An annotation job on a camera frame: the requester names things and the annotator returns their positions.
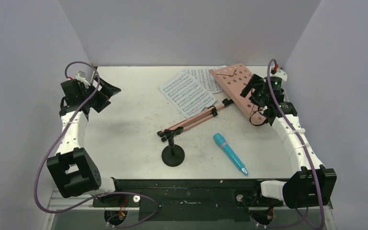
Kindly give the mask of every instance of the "white wall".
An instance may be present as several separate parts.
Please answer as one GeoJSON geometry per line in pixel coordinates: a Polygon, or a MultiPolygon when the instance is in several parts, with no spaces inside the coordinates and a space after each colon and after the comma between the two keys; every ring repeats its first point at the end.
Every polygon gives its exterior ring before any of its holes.
{"type": "Polygon", "coordinates": [[[95,65],[285,62],[320,0],[59,0],[95,65]]]}
{"type": "MultiPolygon", "coordinates": [[[[33,181],[61,132],[59,83],[74,60],[88,58],[56,0],[0,0],[0,230],[41,227],[33,181]]],[[[54,183],[46,167],[40,185],[47,204],[54,183]]]]}
{"type": "Polygon", "coordinates": [[[368,229],[368,1],[322,0],[285,65],[307,136],[338,180],[339,229],[368,229]]]}

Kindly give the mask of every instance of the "sheet music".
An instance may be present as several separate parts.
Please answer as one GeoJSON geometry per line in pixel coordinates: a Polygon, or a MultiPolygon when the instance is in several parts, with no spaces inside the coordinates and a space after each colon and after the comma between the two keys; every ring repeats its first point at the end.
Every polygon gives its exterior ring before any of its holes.
{"type": "Polygon", "coordinates": [[[211,93],[219,93],[222,92],[223,89],[215,81],[214,77],[209,73],[210,69],[217,70],[226,66],[216,66],[208,69],[185,69],[184,71],[194,76],[195,79],[199,81],[199,83],[211,93]]]}
{"type": "Polygon", "coordinates": [[[186,117],[210,107],[216,98],[185,71],[180,71],[168,82],[159,86],[161,93],[186,117]]]}

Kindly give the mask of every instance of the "cable tie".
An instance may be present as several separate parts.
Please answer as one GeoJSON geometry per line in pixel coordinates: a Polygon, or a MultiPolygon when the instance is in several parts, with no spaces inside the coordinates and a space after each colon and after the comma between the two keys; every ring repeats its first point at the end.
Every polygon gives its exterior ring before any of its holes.
{"type": "Polygon", "coordinates": [[[78,124],[78,122],[75,122],[75,121],[69,121],[69,122],[66,122],[65,125],[67,124],[78,124]]]}
{"type": "Polygon", "coordinates": [[[311,145],[310,145],[309,143],[305,143],[305,144],[303,144],[303,145],[300,145],[300,146],[298,146],[298,147],[294,148],[294,150],[296,150],[296,149],[301,149],[301,148],[303,148],[303,147],[310,148],[310,147],[311,147],[311,145]]]}
{"type": "Polygon", "coordinates": [[[296,130],[290,130],[288,133],[289,134],[294,134],[294,133],[304,134],[305,133],[305,129],[304,128],[300,128],[300,129],[296,129],[296,130]]]}

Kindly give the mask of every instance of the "table surface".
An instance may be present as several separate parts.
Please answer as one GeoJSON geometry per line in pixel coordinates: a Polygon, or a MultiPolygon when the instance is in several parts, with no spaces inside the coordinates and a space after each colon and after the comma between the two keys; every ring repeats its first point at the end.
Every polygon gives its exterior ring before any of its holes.
{"type": "MultiPolygon", "coordinates": [[[[167,146],[156,132],[185,119],[158,86],[188,67],[99,67],[100,77],[122,91],[101,113],[91,111],[85,148],[102,176],[117,179],[267,179],[289,178],[291,164],[277,133],[267,124],[252,126],[235,104],[174,138],[184,162],[169,167],[161,160],[167,146]],[[221,133],[245,164],[244,176],[215,144],[221,133]]],[[[264,76],[266,67],[248,67],[264,76]]],[[[214,94],[217,104],[228,98],[214,94]]]]}

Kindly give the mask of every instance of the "blue microphone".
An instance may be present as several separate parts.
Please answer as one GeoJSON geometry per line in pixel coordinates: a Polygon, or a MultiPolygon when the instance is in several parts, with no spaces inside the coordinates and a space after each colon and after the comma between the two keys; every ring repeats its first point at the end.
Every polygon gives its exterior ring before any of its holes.
{"type": "Polygon", "coordinates": [[[235,166],[240,171],[242,171],[243,174],[245,174],[247,176],[248,172],[245,168],[245,165],[242,163],[242,161],[239,159],[239,157],[236,156],[235,152],[227,144],[225,138],[220,133],[216,133],[214,135],[214,141],[226,153],[226,155],[233,162],[233,164],[235,164],[235,166]]]}

